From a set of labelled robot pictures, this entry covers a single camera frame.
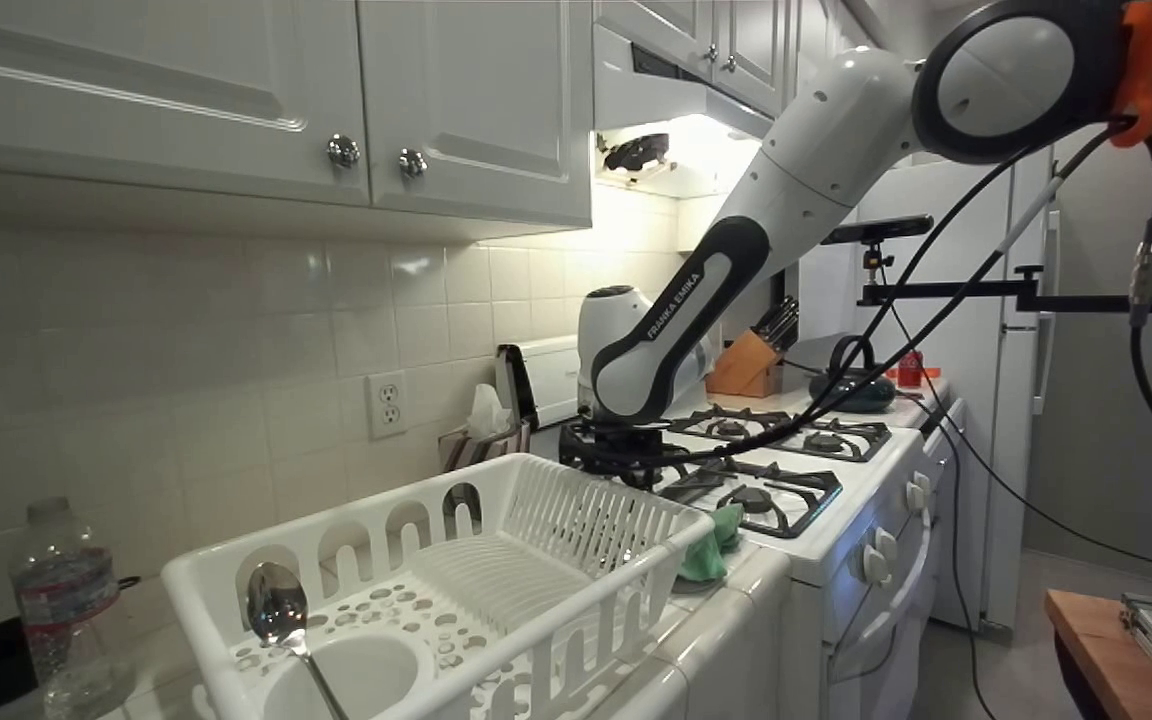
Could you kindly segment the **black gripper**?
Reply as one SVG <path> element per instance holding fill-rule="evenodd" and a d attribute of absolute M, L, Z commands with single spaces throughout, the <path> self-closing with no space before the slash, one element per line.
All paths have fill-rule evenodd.
<path fill-rule="evenodd" d="M 656 427 L 631 427 L 619 420 L 572 420 L 560 427 L 560 460 L 592 476 L 626 484 L 656 484 L 656 460 L 666 436 Z"/>

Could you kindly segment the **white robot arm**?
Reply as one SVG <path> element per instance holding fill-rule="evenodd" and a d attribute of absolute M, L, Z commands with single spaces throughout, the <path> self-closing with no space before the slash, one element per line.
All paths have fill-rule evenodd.
<path fill-rule="evenodd" d="M 817 247 L 898 161 L 1003 167 L 1089 125 L 1120 148 L 1152 141 L 1152 0 L 983 0 L 926 51 L 889 19 L 774 120 L 666 293 L 607 340 L 581 335 L 592 406 L 659 420 L 728 303 Z"/>

